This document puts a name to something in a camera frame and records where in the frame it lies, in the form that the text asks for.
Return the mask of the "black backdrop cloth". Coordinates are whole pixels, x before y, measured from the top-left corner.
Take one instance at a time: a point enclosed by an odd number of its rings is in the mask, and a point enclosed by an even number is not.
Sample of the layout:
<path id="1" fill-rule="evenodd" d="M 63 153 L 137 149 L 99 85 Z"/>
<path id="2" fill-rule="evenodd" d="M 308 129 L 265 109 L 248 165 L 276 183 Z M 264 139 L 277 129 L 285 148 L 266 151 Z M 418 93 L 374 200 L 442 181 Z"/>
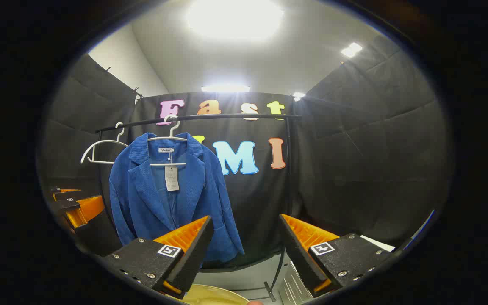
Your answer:
<path id="1" fill-rule="evenodd" d="M 344 58 L 337 50 L 351 41 L 333 35 L 278 34 L 263 41 L 140 39 L 154 52 L 155 71 L 167 79 L 171 98 L 194 98 L 205 81 L 242 80 L 250 94 L 210 94 L 233 111 L 238 103 L 262 110 L 293 88 L 304 99 L 290 102 L 292 176 L 272 169 L 267 136 L 285 138 L 282 120 L 260 119 L 256 127 L 242 119 L 183 122 L 182 131 L 203 130 L 210 147 L 216 140 L 235 147 L 256 143 L 259 172 L 230 174 L 229 197 L 245 255 L 228 262 L 205 263 L 205 272 L 232 272 L 263 262 L 281 249 L 270 227 L 288 207 L 312 224 L 346 234 L 363 233 L 398 246 L 445 201 L 452 174 L 452 139 L 445 114 L 425 75 L 413 59 L 384 35 L 355 39 L 362 50 Z"/>

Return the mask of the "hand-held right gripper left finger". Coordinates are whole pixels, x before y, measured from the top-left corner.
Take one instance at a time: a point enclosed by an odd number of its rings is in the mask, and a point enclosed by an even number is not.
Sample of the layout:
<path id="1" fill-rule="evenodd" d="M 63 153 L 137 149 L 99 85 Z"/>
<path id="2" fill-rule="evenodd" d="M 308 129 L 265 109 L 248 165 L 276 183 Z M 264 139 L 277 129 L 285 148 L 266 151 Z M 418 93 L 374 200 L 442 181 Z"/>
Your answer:
<path id="1" fill-rule="evenodd" d="M 137 238 L 102 258 L 111 272 L 175 299 L 191 289 L 214 235 L 204 216 L 155 239 Z"/>

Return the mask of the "large ceiling light panel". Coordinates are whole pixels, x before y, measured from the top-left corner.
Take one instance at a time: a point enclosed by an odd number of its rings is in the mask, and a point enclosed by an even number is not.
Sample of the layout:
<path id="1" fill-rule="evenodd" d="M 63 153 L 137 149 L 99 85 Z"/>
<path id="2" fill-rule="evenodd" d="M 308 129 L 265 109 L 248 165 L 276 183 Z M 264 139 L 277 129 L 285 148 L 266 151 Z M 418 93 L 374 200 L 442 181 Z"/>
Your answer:
<path id="1" fill-rule="evenodd" d="M 284 11 L 272 0 L 194 0 L 185 20 L 210 39 L 259 41 L 272 36 Z"/>

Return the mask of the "ribbed grey metal plate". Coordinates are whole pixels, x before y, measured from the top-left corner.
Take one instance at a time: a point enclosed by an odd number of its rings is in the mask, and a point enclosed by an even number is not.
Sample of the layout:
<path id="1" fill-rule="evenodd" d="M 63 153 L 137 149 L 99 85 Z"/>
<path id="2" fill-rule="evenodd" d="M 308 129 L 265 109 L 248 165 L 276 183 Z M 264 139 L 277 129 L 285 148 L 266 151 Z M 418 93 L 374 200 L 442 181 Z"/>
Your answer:
<path id="1" fill-rule="evenodd" d="M 285 264 L 286 272 L 278 288 L 283 305 L 304 305 L 313 299 L 304 286 L 292 261 Z"/>

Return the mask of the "white plastic clothes hanger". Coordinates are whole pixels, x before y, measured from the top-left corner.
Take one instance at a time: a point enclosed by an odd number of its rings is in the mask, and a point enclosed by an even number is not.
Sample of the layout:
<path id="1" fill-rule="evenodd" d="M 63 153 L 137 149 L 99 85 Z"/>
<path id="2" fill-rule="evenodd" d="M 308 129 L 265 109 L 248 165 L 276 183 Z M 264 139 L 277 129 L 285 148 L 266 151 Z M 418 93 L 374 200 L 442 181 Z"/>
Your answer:
<path id="1" fill-rule="evenodd" d="M 178 116 L 174 115 L 174 114 L 168 114 L 168 116 L 166 116 L 164 118 L 164 123 L 168 122 L 169 119 L 173 119 L 173 122 L 176 122 L 176 125 L 171 127 L 171 129 L 169 130 L 169 136 L 153 137 L 153 138 L 147 139 L 147 141 L 157 141 L 157 140 L 188 141 L 188 139 L 186 139 L 186 138 L 174 136 L 174 130 L 176 130 L 180 125 L 180 120 L 178 119 Z M 160 167 L 160 166 L 184 166 L 184 165 L 186 165 L 186 163 L 174 163 L 174 162 L 172 162 L 172 151 L 170 151 L 169 154 L 170 154 L 170 156 L 169 156 L 169 163 L 168 164 L 150 164 L 150 166 Z"/>
<path id="2" fill-rule="evenodd" d="M 96 160 L 95 159 L 95 151 L 96 151 L 96 147 L 98 147 L 99 145 L 101 144 L 117 144 L 117 145 L 120 145 L 122 147 L 128 147 L 128 145 L 126 143 L 123 143 L 122 141 L 120 141 L 120 137 L 124 134 L 124 131 L 125 131 L 125 127 L 124 127 L 124 124 L 122 122 L 118 122 L 116 125 L 115 125 L 115 128 L 116 129 L 121 129 L 122 131 L 117 135 L 116 137 L 116 140 L 100 140 L 100 141 L 96 141 L 95 143 L 93 143 L 92 145 L 90 145 L 83 153 L 83 155 L 81 156 L 81 159 L 80 159 L 80 163 L 83 164 L 85 162 L 85 160 L 87 160 L 89 163 L 91 164 L 114 164 L 113 161 L 101 161 L 101 160 Z"/>

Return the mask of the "black metal clothes rack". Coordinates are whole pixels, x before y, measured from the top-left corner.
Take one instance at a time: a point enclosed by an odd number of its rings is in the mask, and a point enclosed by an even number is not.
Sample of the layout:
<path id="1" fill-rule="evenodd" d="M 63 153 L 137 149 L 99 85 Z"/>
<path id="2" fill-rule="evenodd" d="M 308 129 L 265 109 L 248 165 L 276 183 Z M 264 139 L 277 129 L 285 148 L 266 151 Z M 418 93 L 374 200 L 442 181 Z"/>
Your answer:
<path id="1" fill-rule="evenodd" d="M 261 118 L 261 119 L 284 119 L 285 124 L 286 124 L 286 134 L 287 134 L 287 139 L 288 139 L 288 147 L 287 147 L 287 157 L 291 157 L 291 120 L 292 119 L 300 119 L 302 116 L 300 115 L 295 115 L 295 114 L 250 114 L 250 113 L 244 113 L 244 114 L 209 114 L 209 115 L 187 115 L 187 116 L 178 116 L 178 119 L 180 122 L 186 121 L 186 120 L 204 120 L 204 119 L 244 119 L 244 118 Z M 164 123 L 164 118 L 159 118 L 159 119 L 151 119 L 151 120 L 141 120 L 139 122 L 134 122 L 134 123 L 126 123 L 124 124 L 124 127 L 134 127 L 138 125 L 147 125 L 147 124 L 154 124 L 154 123 Z M 102 128 L 97 130 L 96 132 L 99 133 L 99 137 L 102 137 L 103 131 L 109 131 L 109 130 L 115 130 L 115 127 L 108 127 L 108 128 Z M 255 298 L 255 300 L 262 300 L 262 299 L 271 299 L 271 301 L 275 302 L 276 298 L 273 293 L 273 287 L 275 286 L 277 279 L 279 277 L 279 274 L 281 272 L 281 267 L 283 265 L 283 259 L 285 258 L 285 250 L 282 251 L 282 254 L 280 256 L 278 265 L 277 265 L 277 270 L 274 276 L 274 279 L 271 284 L 268 282 L 264 282 L 264 286 L 259 287 L 259 288 L 252 288 L 252 289 L 237 289 L 234 290 L 234 292 L 241 292 L 241 291 L 253 291 L 253 290 L 262 290 L 265 289 L 266 292 L 269 294 L 267 297 L 260 297 L 260 298 Z"/>

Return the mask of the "long ceiling light panel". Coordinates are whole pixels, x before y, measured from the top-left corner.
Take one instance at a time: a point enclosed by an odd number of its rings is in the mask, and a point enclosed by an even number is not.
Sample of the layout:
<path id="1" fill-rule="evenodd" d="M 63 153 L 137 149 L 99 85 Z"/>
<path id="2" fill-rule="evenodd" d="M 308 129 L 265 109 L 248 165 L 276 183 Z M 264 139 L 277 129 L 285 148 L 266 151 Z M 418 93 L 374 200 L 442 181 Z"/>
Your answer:
<path id="1" fill-rule="evenodd" d="M 201 87 L 202 92 L 249 92 L 250 87 L 242 84 L 214 84 Z"/>

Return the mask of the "white flat panel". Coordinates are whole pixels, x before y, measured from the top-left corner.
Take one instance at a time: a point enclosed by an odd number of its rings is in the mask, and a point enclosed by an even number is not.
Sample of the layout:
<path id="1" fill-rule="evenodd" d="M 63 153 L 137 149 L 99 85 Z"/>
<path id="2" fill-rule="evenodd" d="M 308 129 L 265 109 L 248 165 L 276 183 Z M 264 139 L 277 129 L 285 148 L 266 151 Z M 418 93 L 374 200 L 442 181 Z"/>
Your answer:
<path id="1" fill-rule="evenodd" d="M 373 243 L 374 245 L 380 247 L 381 249 L 383 249 L 385 251 L 392 252 L 396 249 L 396 247 L 394 247 L 394 246 L 382 243 L 380 241 L 376 241 L 376 240 L 369 238 L 369 237 L 366 237 L 364 235 L 360 235 L 360 237 L 365 239 L 366 241 L 369 241 L 370 243 Z"/>

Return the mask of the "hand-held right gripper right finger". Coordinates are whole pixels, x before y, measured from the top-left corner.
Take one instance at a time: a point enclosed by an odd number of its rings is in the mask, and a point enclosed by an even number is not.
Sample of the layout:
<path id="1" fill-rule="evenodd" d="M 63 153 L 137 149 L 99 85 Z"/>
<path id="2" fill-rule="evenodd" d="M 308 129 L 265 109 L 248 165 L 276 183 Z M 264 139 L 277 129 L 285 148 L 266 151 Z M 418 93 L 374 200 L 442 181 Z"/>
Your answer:
<path id="1" fill-rule="evenodd" d="M 354 285 L 393 254 L 358 234 L 338 236 L 283 213 L 279 221 L 283 245 L 312 297 Z"/>

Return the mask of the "blue corduroy jacket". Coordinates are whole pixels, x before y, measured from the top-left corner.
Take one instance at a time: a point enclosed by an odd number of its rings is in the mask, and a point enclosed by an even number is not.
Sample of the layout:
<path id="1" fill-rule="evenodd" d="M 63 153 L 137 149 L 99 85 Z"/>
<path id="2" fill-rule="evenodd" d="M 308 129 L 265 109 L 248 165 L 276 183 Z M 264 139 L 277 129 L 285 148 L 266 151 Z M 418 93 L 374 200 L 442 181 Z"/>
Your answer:
<path id="1" fill-rule="evenodd" d="M 214 234 L 205 260 L 228 262 L 244 254 L 225 178 L 216 154 L 189 133 L 188 141 L 137 137 L 116 158 L 110 173 L 111 211 L 122 245 L 155 239 L 204 216 Z M 184 166 L 152 167 L 172 162 Z"/>

